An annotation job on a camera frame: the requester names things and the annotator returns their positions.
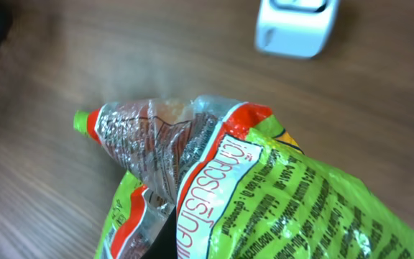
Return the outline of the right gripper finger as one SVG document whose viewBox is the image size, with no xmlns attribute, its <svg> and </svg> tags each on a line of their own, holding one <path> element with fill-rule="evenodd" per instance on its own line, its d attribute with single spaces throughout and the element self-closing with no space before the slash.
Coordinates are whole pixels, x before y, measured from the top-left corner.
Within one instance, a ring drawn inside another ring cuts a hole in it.
<svg viewBox="0 0 414 259">
<path fill-rule="evenodd" d="M 176 209 L 173 209 L 149 250 L 141 259 L 177 259 Z"/>
</svg>

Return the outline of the green snack bag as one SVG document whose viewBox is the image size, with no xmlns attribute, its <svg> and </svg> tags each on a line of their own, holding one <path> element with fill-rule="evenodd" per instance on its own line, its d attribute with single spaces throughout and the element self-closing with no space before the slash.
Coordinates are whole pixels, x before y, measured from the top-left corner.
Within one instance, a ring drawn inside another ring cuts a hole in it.
<svg viewBox="0 0 414 259">
<path fill-rule="evenodd" d="M 414 258 L 414 231 L 357 178 L 277 141 L 271 258 Z"/>
</svg>

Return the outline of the clear candy bag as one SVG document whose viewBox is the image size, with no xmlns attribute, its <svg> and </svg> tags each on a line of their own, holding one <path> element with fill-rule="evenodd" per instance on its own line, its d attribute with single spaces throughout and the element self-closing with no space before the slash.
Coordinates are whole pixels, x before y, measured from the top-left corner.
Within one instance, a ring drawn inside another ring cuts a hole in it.
<svg viewBox="0 0 414 259">
<path fill-rule="evenodd" d="M 271 258 L 280 248 L 271 172 L 283 128 L 270 108 L 148 99 L 79 111 L 74 127 L 126 171 L 97 258 L 141 258 L 173 209 L 178 258 Z"/>
</svg>

